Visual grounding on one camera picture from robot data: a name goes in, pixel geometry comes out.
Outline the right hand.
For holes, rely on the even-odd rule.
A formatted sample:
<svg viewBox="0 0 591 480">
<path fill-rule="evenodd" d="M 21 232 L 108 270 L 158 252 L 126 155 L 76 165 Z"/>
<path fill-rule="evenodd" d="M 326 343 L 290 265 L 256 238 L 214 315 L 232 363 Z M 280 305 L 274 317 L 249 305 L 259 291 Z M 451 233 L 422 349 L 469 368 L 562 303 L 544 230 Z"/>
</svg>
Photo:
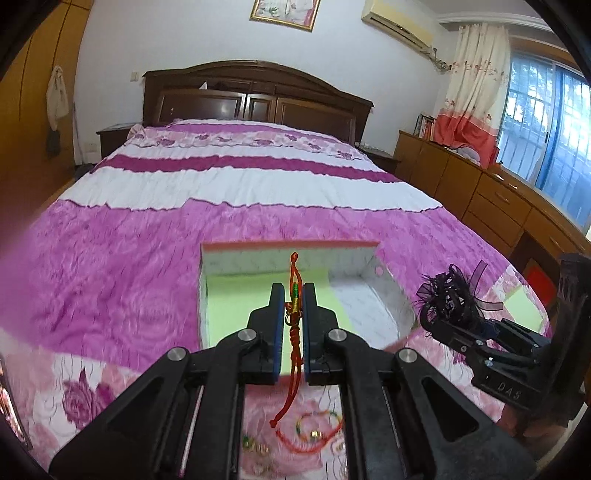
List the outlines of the right hand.
<svg viewBox="0 0 591 480">
<path fill-rule="evenodd" d="M 575 419 L 586 403 L 581 399 L 554 403 L 545 410 L 537 412 L 517 411 L 513 436 L 518 439 L 559 438 Z"/>
</svg>

